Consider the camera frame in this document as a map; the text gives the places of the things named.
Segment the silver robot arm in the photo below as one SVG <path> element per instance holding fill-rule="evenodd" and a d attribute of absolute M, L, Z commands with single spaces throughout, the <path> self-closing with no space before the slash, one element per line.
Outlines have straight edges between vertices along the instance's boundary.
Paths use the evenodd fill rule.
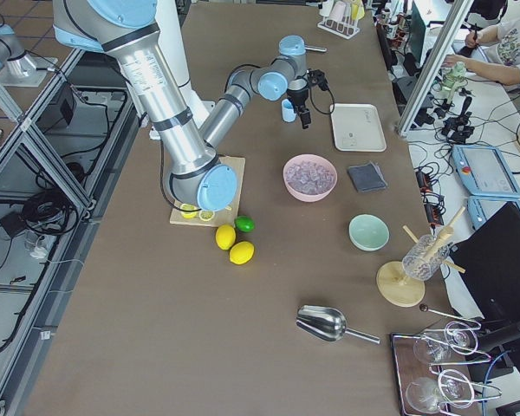
<path fill-rule="evenodd" d="M 55 37 L 72 48 L 113 57 L 133 87 L 172 160 L 166 187 L 179 202 L 223 210 L 237 193 L 237 175 L 216 147 L 255 95 L 291 100 L 304 127 L 310 123 L 304 40 L 285 36 L 264 68 L 234 72 L 224 95 L 204 118 L 177 79 L 186 65 L 179 17 L 171 1 L 55 1 Z"/>
<path fill-rule="evenodd" d="M 0 26 L 0 71 L 4 68 L 15 80 L 27 79 L 36 71 L 34 60 L 7 24 Z"/>

